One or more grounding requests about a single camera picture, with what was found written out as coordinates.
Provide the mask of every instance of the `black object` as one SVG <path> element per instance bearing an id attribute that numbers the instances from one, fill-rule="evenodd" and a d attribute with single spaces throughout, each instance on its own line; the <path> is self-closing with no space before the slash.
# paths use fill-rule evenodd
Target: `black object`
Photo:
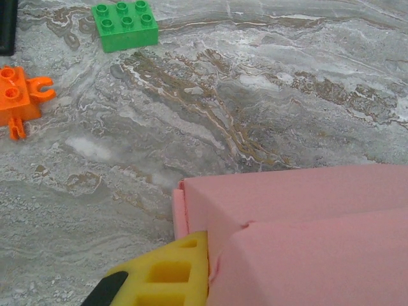
<path id="1" fill-rule="evenodd" d="M 109 306 L 128 275 L 127 272 L 120 271 L 104 277 L 81 306 Z"/>
<path id="2" fill-rule="evenodd" d="M 18 0 L 0 0 L 0 55 L 14 54 Z"/>

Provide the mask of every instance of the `orange lego duplo piece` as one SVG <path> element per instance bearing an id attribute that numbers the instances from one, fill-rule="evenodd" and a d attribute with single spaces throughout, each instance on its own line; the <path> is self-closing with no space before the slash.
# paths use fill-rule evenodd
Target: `orange lego duplo piece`
<path id="1" fill-rule="evenodd" d="M 41 118 L 40 103 L 57 96 L 55 90 L 40 91 L 53 85 L 46 76 L 26 79 L 22 67 L 0 69 L 0 126 L 9 126 L 10 138 L 25 138 L 23 122 Z"/>

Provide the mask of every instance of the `yellow foam piece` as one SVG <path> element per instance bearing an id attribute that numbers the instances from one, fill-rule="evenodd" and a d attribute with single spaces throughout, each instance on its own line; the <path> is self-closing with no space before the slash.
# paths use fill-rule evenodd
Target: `yellow foam piece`
<path id="1" fill-rule="evenodd" d="M 115 268 L 129 275 L 111 306 L 205 306 L 207 232 L 200 231 Z"/>

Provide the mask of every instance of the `green lego duplo brick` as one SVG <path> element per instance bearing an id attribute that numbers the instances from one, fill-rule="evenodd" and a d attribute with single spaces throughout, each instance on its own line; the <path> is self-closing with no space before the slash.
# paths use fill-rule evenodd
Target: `green lego duplo brick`
<path id="1" fill-rule="evenodd" d="M 92 7 L 92 14 L 105 52 L 157 45 L 159 42 L 159 26 L 144 0 L 98 4 Z"/>

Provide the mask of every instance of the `marble surface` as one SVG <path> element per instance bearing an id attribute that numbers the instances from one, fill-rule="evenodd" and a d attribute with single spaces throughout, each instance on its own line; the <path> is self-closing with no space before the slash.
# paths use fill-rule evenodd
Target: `marble surface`
<path id="1" fill-rule="evenodd" d="M 408 163 L 406 0 L 151 0 L 160 44 L 113 54 L 98 2 L 21 0 L 0 58 L 58 93 L 0 129 L 0 305 L 79 305 L 184 177 Z"/>

